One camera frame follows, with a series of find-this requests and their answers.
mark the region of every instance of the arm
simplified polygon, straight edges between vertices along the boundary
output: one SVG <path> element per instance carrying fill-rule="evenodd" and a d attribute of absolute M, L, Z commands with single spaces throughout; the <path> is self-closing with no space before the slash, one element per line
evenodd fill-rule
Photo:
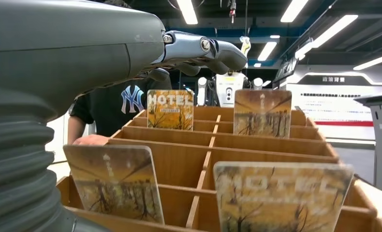
<path fill-rule="evenodd" d="M 70 116 L 67 129 L 67 144 L 73 144 L 74 141 L 83 135 L 86 124 L 76 116 Z"/>
<path fill-rule="evenodd" d="M 84 95 L 79 97 L 74 103 L 67 129 L 68 144 L 73 144 L 76 139 L 83 135 L 86 124 L 94 122 L 89 110 L 89 101 L 89 95 Z"/>

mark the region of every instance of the fluorescent light tube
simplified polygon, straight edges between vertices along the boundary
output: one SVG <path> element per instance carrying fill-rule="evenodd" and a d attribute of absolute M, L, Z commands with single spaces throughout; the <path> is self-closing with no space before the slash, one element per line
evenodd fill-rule
<path fill-rule="evenodd" d="M 292 23 L 302 11 L 308 0 L 292 0 L 281 18 L 282 23 Z"/>
<path fill-rule="evenodd" d="M 195 15 L 194 7 L 191 0 L 177 0 L 179 9 L 182 12 L 185 23 L 198 24 L 197 16 Z"/>
<path fill-rule="evenodd" d="M 358 18 L 358 16 L 353 15 L 353 14 L 343 16 L 338 22 L 336 22 L 334 25 L 332 25 L 328 30 L 326 30 L 322 35 L 320 35 L 318 38 L 316 38 L 312 42 L 313 48 L 318 48 L 318 47 L 322 46 L 322 44 L 324 44 L 326 41 L 328 41 L 334 35 L 338 34 L 341 30 L 343 30 L 345 27 L 347 27 L 349 24 L 351 24 L 357 18 Z"/>
<path fill-rule="evenodd" d="M 268 59 L 268 56 L 271 54 L 272 50 L 274 50 L 277 44 L 277 42 L 267 42 L 265 47 L 262 49 L 262 52 L 258 56 L 258 61 L 265 61 Z"/>
<path fill-rule="evenodd" d="M 269 83 L 271 83 L 271 81 L 265 81 L 265 82 L 262 84 L 262 87 L 265 87 L 265 86 L 269 85 Z"/>
<path fill-rule="evenodd" d="M 358 65 L 358 66 L 354 67 L 353 70 L 362 70 L 362 69 L 368 68 L 370 66 L 377 65 L 379 63 L 382 63 L 382 57 L 374 59 L 372 61 L 369 61 L 369 62 L 361 64 L 361 65 Z"/>
<path fill-rule="evenodd" d="M 305 46 L 301 47 L 299 50 L 295 52 L 295 58 L 299 59 L 304 56 L 308 51 L 312 49 L 312 43 L 307 43 Z"/>

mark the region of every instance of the red stripe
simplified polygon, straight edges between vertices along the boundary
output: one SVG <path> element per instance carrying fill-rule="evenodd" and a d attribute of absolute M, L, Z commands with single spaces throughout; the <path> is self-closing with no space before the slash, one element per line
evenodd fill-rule
<path fill-rule="evenodd" d="M 353 126 L 353 127 L 373 127 L 373 122 L 371 121 L 357 121 L 357 122 L 340 122 L 340 121 L 316 121 L 317 125 L 329 125 L 329 126 Z"/>

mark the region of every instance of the ny yankees logo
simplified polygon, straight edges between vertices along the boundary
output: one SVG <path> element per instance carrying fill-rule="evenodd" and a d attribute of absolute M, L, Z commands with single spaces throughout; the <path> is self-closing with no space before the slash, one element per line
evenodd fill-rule
<path fill-rule="evenodd" d="M 134 92 L 131 94 L 130 87 L 128 86 L 122 93 L 121 96 L 123 98 L 123 106 L 121 108 L 121 111 L 125 114 L 126 113 L 126 106 L 127 101 L 130 102 L 130 113 L 136 113 L 134 109 L 134 105 L 137 106 L 138 111 L 144 110 L 144 106 L 141 103 L 141 96 L 144 94 L 144 92 L 138 87 L 134 87 Z"/>

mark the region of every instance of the white machine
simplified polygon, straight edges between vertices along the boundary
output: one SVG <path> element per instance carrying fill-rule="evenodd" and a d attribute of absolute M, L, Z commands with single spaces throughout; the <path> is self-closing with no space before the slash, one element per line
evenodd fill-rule
<path fill-rule="evenodd" d="M 263 80 L 255 78 L 250 82 L 243 73 L 228 72 L 215 75 L 212 80 L 198 79 L 197 105 L 209 105 L 233 108 L 235 92 L 243 88 L 262 89 Z"/>

